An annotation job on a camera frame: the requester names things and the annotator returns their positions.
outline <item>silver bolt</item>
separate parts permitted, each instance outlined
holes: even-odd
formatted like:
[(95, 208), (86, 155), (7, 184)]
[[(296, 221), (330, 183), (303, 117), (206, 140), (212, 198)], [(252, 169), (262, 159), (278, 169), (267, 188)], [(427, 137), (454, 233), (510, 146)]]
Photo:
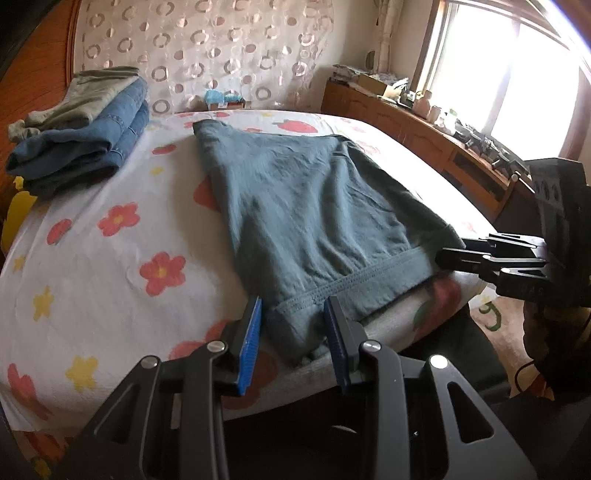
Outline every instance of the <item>silver bolt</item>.
[(211, 353), (219, 353), (223, 352), (226, 349), (226, 344), (221, 340), (214, 340), (213, 342), (209, 342), (207, 344), (207, 350)]
[(156, 365), (158, 365), (158, 358), (154, 355), (145, 356), (142, 358), (140, 365), (146, 370), (149, 370), (150, 368), (154, 368)]
[(378, 352), (382, 349), (382, 345), (376, 340), (366, 340), (363, 342), (362, 347), (366, 352)]
[(435, 368), (444, 369), (445, 367), (447, 367), (448, 361), (447, 358), (445, 358), (443, 355), (433, 355), (429, 359), (429, 363), (431, 363), (431, 365)]

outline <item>window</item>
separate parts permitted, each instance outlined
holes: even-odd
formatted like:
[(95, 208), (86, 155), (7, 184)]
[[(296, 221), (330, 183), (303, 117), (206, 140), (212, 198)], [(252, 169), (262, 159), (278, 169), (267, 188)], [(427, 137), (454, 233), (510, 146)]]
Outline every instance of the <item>window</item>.
[(423, 68), (432, 105), (524, 160), (559, 156), (579, 91), (578, 58), (514, 15), (445, 1), (439, 44)]

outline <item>bed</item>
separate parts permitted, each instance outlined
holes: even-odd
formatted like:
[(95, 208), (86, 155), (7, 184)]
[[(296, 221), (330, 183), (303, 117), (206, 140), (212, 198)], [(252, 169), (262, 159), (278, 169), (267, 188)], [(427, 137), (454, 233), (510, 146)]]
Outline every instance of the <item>bed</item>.
[[(113, 178), (36, 203), (7, 255), (0, 399), (14, 430), (75, 434), (144, 355), (187, 355), (240, 318), (246, 294), (191, 128), (206, 118), (247, 132), (344, 135), (460, 236), (493, 231), (439, 174), (359, 121), (250, 110), (153, 119)], [(475, 275), (441, 273), (368, 319), (368, 335), (401, 350), (483, 286)], [(329, 356), (295, 368), (263, 339), (252, 387), (225, 399), (224, 415), (268, 410), (334, 385)]]

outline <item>stack of folded clothes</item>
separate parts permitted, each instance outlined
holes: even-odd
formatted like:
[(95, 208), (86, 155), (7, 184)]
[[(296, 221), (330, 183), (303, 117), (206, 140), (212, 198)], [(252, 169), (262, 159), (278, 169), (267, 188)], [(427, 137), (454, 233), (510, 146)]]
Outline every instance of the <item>stack of folded clothes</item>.
[(63, 101), (9, 125), (18, 145), (6, 171), (31, 195), (49, 198), (119, 170), (148, 120), (148, 86), (135, 67), (74, 74)]

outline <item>wooden dresser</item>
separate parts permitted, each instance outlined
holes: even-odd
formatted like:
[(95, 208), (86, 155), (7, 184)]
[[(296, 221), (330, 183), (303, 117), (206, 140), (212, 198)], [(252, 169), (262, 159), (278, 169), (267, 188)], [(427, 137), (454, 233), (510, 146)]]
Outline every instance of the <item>wooden dresser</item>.
[(345, 85), (327, 82), (322, 113), (355, 118), (379, 128), (437, 170), (493, 224), (512, 197), (523, 197), (519, 198), (520, 203), (535, 205), (533, 191), (522, 180), (509, 181), (492, 170), (488, 162), (465, 149), (463, 143), (442, 134), (404, 108)]

